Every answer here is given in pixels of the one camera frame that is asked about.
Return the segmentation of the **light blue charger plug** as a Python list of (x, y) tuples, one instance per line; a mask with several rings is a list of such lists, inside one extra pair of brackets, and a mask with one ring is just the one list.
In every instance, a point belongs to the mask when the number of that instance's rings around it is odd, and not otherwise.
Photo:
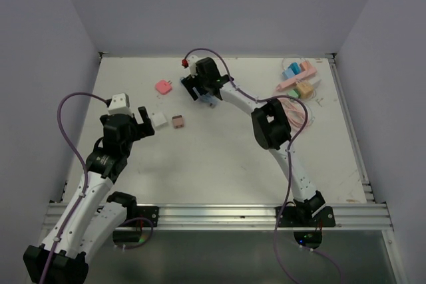
[(291, 68), (285, 69), (282, 74), (286, 80), (291, 79), (295, 76), (295, 73)]

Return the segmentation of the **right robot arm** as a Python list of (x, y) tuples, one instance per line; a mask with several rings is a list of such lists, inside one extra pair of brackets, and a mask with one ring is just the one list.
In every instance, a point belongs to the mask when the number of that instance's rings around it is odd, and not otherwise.
[(292, 148), (296, 135), (291, 133), (282, 103), (277, 98), (259, 99), (243, 92), (230, 75), (220, 74), (210, 57), (185, 58), (182, 66), (190, 70), (182, 84), (194, 100), (211, 94), (250, 116), (256, 142), (270, 152), (287, 176), (295, 203), (290, 211), (303, 226), (313, 225), (325, 208), (325, 200), (296, 158)]

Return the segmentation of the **blue cube socket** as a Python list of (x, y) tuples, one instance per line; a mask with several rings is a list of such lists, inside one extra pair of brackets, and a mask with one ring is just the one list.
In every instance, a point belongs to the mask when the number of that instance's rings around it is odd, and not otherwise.
[(293, 72), (295, 75), (300, 74), (300, 73), (302, 72), (302, 70), (301, 70), (301, 68), (300, 68), (300, 66), (299, 66), (299, 64), (298, 64), (298, 63), (292, 63), (292, 64), (290, 64), (290, 65), (289, 65), (289, 69), (291, 69), (291, 70), (292, 70), (292, 72)]

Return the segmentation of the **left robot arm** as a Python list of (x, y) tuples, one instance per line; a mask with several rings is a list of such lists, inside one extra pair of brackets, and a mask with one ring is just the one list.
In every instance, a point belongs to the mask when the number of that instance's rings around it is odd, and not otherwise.
[(132, 145), (155, 133), (145, 107), (138, 112), (141, 123), (130, 111), (101, 116), (103, 136), (87, 157), (75, 194), (43, 241), (24, 252), (33, 283), (84, 283), (91, 260), (113, 231), (138, 221), (136, 198), (111, 192)]

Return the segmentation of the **pink power strip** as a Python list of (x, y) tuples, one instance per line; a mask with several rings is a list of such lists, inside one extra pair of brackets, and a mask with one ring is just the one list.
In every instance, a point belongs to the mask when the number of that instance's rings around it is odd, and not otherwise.
[(284, 90), (293, 87), (296, 85), (297, 82), (302, 80), (307, 80), (317, 74), (317, 68), (315, 68), (309, 61), (303, 61), (301, 63), (298, 63), (302, 72), (300, 74), (295, 75), (293, 78), (284, 80), (280, 82), (276, 86), (276, 91), (283, 92)]

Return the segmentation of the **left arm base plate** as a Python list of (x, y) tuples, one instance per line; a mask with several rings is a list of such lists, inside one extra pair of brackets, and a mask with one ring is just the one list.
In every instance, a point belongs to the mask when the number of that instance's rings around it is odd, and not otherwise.
[(160, 216), (158, 206), (137, 206), (135, 211), (120, 227), (157, 227)]

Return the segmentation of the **pink adapter plug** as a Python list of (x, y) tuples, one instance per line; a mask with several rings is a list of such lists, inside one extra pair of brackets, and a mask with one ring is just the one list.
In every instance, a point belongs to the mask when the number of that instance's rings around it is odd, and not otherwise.
[(165, 95), (172, 90), (172, 82), (162, 79), (158, 81), (154, 87), (158, 93), (160, 93), (161, 95)]

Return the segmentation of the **light blue power strip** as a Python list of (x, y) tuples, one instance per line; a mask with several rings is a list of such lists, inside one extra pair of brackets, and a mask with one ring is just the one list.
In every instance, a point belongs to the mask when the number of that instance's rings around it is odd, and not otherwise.
[(214, 108), (217, 105), (217, 100), (214, 96), (212, 96), (209, 92), (204, 90), (198, 85), (197, 80), (188, 77), (180, 78), (181, 85), (187, 90), (189, 95), (192, 97), (194, 101), (200, 101), (207, 104), (209, 107)]

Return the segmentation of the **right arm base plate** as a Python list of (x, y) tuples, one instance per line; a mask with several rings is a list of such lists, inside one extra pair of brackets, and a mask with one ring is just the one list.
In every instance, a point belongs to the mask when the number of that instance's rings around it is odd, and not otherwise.
[(335, 227), (333, 208), (325, 206), (316, 215), (304, 214), (296, 206), (286, 206), (280, 213), (281, 206), (275, 207), (278, 227)]

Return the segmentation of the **white USB charger plug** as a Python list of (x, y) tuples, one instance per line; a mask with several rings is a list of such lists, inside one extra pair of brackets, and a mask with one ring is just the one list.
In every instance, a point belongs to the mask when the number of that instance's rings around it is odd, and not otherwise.
[(152, 113), (151, 120), (155, 128), (162, 128), (168, 124), (167, 118), (163, 112)]

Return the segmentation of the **brown pink USB charger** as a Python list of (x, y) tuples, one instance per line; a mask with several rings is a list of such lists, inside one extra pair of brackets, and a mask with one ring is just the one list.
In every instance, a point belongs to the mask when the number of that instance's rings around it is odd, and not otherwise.
[(184, 117), (182, 115), (177, 115), (172, 117), (172, 125), (175, 129), (184, 127)]

